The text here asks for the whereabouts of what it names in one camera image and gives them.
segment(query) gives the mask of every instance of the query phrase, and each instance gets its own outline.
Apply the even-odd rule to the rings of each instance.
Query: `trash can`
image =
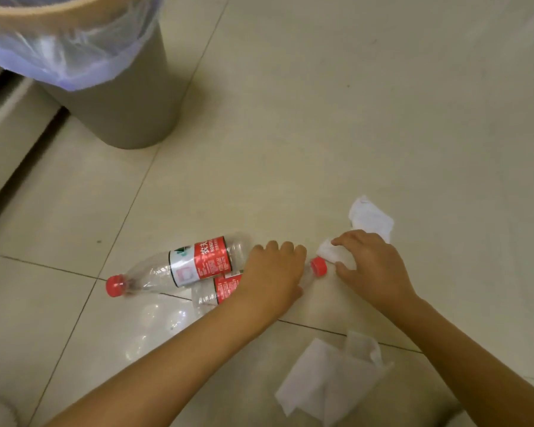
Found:
[[[138,149],[174,128],[163,0],[0,0],[0,66],[34,78],[109,145]]]

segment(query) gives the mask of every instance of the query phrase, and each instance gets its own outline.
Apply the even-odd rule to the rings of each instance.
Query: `right hand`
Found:
[[[337,262],[336,274],[364,300],[386,316],[408,301],[419,299],[400,254],[376,233],[350,230],[332,240],[356,261],[356,270]]]

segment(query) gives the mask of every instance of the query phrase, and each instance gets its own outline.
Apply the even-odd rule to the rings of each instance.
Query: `plastic trash bag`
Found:
[[[70,0],[0,0],[0,7],[42,7]],[[67,91],[92,87],[128,68],[158,22],[163,0],[130,0],[117,17],[55,33],[0,32],[0,66]]]

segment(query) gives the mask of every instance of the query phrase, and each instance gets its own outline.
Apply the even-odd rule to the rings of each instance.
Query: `crumpled tissue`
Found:
[[[358,332],[348,332],[342,351],[314,339],[275,398],[286,416],[299,408],[330,427],[348,415],[392,366],[384,365],[377,341]]]
[[[348,213],[352,229],[363,229],[366,232],[377,233],[386,243],[390,242],[393,229],[393,219],[377,206],[372,204],[366,196],[354,201]],[[342,246],[333,246],[330,238],[323,241],[317,250],[317,256],[331,263],[342,262],[349,269],[355,269],[356,263],[352,254]]]

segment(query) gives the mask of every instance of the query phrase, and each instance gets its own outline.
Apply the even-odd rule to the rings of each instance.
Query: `plastic water bottle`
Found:
[[[299,286],[305,289],[317,277],[326,274],[328,268],[326,261],[321,257],[311,259],[305,264],[305,271]],[[235,291],[241,281],[242,271],[219,275],[214,279],[198,282],[192,286],[192,305],[197,316],[203,316],[215,306],[221,304]]]
[[[179,292],[197,281],[243,269],[250,249],[249,236],[236,233],[163,251],[126,274],[109,277],[107,294],[120,297],[141,292]]]

